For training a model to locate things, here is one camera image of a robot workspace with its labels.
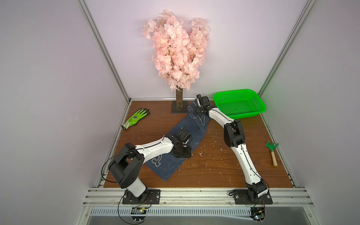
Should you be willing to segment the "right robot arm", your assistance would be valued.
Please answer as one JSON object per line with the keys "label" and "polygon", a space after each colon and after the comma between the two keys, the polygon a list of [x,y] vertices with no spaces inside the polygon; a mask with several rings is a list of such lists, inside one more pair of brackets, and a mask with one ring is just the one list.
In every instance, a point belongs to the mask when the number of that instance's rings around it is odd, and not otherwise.
{"label": "right robot arm", "polygon": [[269,192],[267,183],[260,176],[248,153],[245,143],[246,137],[240,120],[234,120],[225,115],[215,105],[211,104],[208,97],[196,96],[195,114],[205,114],[215,120],[224,129],[224,142],[235,153],[245,176],[248,189],[248,198],[252,203],[260,201]]}

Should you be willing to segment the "blue fish-print pillowcase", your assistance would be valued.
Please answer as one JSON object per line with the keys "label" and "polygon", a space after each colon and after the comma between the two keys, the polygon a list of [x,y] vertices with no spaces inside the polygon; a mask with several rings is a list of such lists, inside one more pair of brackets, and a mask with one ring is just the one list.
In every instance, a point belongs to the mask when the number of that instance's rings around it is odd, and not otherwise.
{"label": "blue fish-print pillowcase", "polygon": [[[190,103],[187,106],[187,115],[168,133],[173,136],[186,134],[186,146],[189,146],[192,152],[204,139],[210,121],[210,117],[204,113],[195,114],[197,106],[197,100]],[[166,182],[185,161],[186,159],[183,157],[176,157],[168,153],[152,158],[145,164]]]}

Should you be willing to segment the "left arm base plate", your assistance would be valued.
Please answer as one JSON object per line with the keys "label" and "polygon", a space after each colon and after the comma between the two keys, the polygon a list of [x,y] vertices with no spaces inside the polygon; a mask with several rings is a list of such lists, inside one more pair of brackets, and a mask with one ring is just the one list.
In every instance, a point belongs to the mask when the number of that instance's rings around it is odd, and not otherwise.
{"label": "left arm base plate", "polygon": [[124,193],[124,197],[122,199],[122,204],[130,205],[130,204],[159,204],[161,196],[160,189],[146,189],[139,197],[133,195],[132,192],[126,190]]}

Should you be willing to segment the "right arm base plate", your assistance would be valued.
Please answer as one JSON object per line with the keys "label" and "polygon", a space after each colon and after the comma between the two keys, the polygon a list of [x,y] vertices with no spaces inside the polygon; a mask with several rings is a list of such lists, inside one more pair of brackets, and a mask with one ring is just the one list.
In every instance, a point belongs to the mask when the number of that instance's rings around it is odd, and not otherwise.
{"label": "right arm base plate", "polygon": [[237,205],[254,205],[254,204],[273,204],[270,193],[266,193],[258,198],[248,189],[234,189],[228,193],[233,197]]}

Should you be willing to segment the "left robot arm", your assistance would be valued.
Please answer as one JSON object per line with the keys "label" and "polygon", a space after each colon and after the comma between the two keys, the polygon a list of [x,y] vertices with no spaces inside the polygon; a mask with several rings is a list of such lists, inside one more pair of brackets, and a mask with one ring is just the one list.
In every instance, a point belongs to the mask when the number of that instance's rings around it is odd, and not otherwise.
{"label": "left robot arm", "polygon": [[138,177],[143,164],[169,153],[177,158],[190,158],[190,139],[190,132],[182,128],[175,134],[165,135],[147,144],[133,145],[129,142],[114,156],[108,170],[120,188],[126,189],[142,202],[148,195],[147,187]]}

